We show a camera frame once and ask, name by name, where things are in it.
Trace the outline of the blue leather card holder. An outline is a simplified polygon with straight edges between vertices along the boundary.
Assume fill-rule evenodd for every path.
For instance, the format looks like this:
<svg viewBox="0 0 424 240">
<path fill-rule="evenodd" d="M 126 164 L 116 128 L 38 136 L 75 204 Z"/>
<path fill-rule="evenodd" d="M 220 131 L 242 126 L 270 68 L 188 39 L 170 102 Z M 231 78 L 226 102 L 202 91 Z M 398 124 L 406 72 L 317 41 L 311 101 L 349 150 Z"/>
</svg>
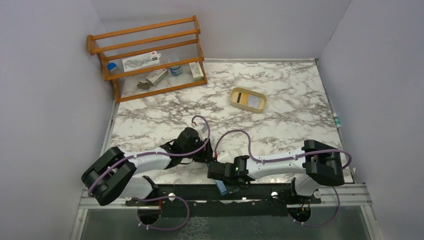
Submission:
<svg viewBox="0 0 424 240">
<path fill-rule="evenodd" d="M 236 186 L 226 183 L 225 180 L 214 180 L 214 182 L 222 196 L 235 194 L 239 190 Z"/>
</svg>

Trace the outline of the white card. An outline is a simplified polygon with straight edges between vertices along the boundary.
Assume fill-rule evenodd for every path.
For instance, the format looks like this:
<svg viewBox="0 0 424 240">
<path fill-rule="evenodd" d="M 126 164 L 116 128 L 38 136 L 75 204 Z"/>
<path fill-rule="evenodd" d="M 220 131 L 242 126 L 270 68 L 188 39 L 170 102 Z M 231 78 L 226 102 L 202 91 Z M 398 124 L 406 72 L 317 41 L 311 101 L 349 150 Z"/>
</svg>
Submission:
<svg viewBox="0 0 424 240">
<path fill-rule="evenodd" d="M 256 103 L 252 104 L 252 107 L 255 108 L 255 109 L 261 109 L 262 108 L 262 104 L 256 102 Z"/>
</svg>

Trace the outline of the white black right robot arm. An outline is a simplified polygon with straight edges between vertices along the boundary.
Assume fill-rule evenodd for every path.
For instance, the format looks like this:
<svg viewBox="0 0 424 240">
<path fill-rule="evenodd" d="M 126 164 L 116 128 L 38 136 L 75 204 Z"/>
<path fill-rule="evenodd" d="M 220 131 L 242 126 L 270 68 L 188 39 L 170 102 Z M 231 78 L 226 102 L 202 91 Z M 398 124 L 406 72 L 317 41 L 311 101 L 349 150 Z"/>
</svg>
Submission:
<svg viewBox="0 0 424 240">
<path fill-rule="evenodd" d="M 233 162 L 211 162 L 207 177 L 241 187 L 268 176 L 296 174 L 292 193 L 309 197 L 321 186 L 345 184 L 340 149 L 316 140 L 305 140 L 304 146 L 288 153 L 251 157 L 240 155 Z"/>
</svg>

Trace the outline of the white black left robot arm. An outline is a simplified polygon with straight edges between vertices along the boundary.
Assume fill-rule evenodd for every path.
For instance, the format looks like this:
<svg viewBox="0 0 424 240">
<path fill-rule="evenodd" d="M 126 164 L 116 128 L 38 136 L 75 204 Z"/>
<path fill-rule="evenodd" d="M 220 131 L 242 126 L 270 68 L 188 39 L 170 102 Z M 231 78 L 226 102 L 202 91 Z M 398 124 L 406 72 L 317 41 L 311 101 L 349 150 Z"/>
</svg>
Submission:
<svg viewBox="0 0 424 240">
<path fill-rule="evenodd" d="M 184 159 L 197 163 L 214 160 L 210 130 L 202 124 L 186 127 L 176 139 L 154 150 L 125 155 L 118 147 L 109 148 L 81 176 L 89 189 L 88 196 L 100 206 L 106 206 L 117 198 L 137 197 L 146 199 L 156 188 L 147 176 L 133 176 L 153 170 L 167 170 L 183 164 Z"/>
</svg>

